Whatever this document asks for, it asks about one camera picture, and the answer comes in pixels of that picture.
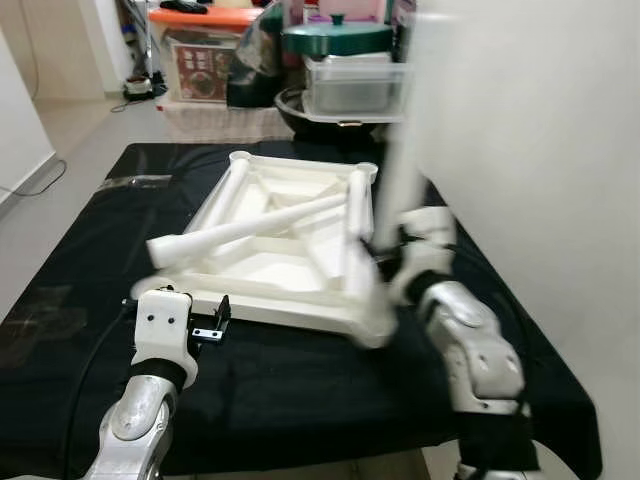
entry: storage box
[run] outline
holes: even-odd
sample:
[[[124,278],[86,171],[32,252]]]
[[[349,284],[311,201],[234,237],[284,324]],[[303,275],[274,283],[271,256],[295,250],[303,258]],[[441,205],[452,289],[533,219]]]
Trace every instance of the storage box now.
[[[225,102],[233,52],[260,8],[209,7],[205,15],[159,8],[149,13],[171,98]]]
[[[307,57],[305,66],[307,94],[303,100],[307,114],[346,115],[351,120],[360,119],[362,115],[399,115],[407,66],[391,63],[389,54],[329,56],[321,61]]]

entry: black tablecloth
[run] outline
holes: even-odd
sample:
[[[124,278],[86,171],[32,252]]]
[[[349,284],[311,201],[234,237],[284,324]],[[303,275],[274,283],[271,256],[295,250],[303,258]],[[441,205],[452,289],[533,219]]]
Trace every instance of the black tablecloth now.
[[[145,240],[185,228],[234,150],[379,165],[384,153],[375,144],[130,145],[109,178],[170,174],[169,184],[98,191],[0,326],[0,476],[60,475],[70,388],[120,300],[152,273]],[[495,283],[460,260],[454,271],[494,309],[521,352],[520,331]],[[223,346],[204,349],[198,381],[180,399],[164,472],[288,467],[454,438],[441,360],[409,312],[398,315],[397,334],[377,351],[338,336],[234,321]],[[78,474],[95,456],[99,422],[122,392],[133,327],[129,320],[115,329],[89,374],[74,432]],[[594,405],[535,325],[531,336],[535,438],[580,478],[594,479],[601,471]]]

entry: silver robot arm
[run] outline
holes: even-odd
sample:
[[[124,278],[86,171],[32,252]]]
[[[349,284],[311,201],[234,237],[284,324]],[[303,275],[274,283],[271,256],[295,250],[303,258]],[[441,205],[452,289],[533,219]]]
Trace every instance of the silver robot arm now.
[[[442,355],[460,445],[458,480],[542,480],[520,359],[495,314],[451,276],[455,223],[445,207],[402,214],[401,241],[372,252],[391,301],[414,305]]]
[[[85,480],[155,480],[171,444],[178,395],[193,384],[202,343],[223,339],[231,310],[224,297],[212,330],[191,325],[191,297],[171,290],[140,296],[136,354],[125,392],[100,424],[100,450]]]

